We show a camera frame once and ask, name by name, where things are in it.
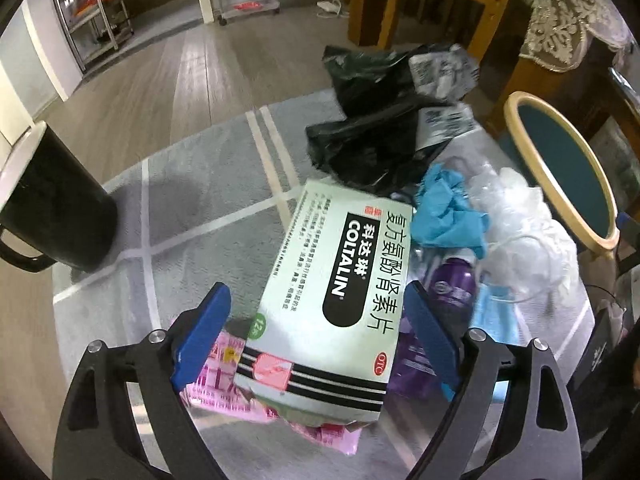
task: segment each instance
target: lace tablecloth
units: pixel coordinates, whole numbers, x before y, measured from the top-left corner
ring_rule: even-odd
[[[530,0],[532,15],[520,57],[553,72],[576,68],[598,38],[622,55],[633,36],[611,0]]]
[[[633,36],[611,0],[523,0],[532,8],[520,57],[553,72],[576,68],[593,38],[598,38],[618,59]]]

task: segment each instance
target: black mug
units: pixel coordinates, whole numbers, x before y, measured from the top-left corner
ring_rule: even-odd
[[[109,252],[118,212],[112,197],[44,122],[13,146],[0,172],[0,236],[11,231],[42,255],[0,239],[0,258],[29,272],[62,262],[91,272]]]

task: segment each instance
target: pink package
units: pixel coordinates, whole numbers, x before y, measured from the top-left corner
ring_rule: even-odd
[[[301,424],[289,423],[293,431],[299,433],[307,440],[316,442],[321,446],[343,452],[345,455],[353,455],[358,450],[358,441],[362,429],[348,431],[344,426],[337,424],[323,424],[320,428],[310,428]]]
[[[278,413],[255,399],[247,400],[234,386],[234,374],[244,348],[244,340],[224,330],[216,339],[198,379],[180,394],[188,406],[195,406],[242,420],[267,423]]]
[[[262,405],[257,399],[247,399],[234,385],[234,374],[244,343],[244,339],[232,336],[229,332],[220,332],[198,379],[187,384],[180,393],[187,406],[263,424],[278,418],[278,412],[273,408]],[[336,424],[324,424],[320,428],[291,423],[289,425],[307,440],[346,455],[352,455],[357,451],[362,432],[348,431],[344,426]]]

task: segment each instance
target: purple bottle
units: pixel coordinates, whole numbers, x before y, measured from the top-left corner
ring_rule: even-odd
[[[410,330],[407,333],[401,331],[398,335],[396,357],[386,390],[409,399],[426,400],[437,384],[436,373],[431,368],[414,331]]]
[[[473,314],[475,262],[476,255],[471,249],[451,250],[431,277],[430,308],[454,336],[462,337]]]

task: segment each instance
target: red item on shelf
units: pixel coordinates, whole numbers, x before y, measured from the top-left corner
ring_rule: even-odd
[[[234,5],[234,9],[237,10],[258,10],[262,8],[262,4],[260,2],[244,2],[242,4]]]
[[[108,4],[112,0],[102,0],[103,3]],[[78,0],[78,6],[76,7],[76,12],[74,13],[75,18],[81,17],[85,12],[89,9],[92,9],[98,0]]]

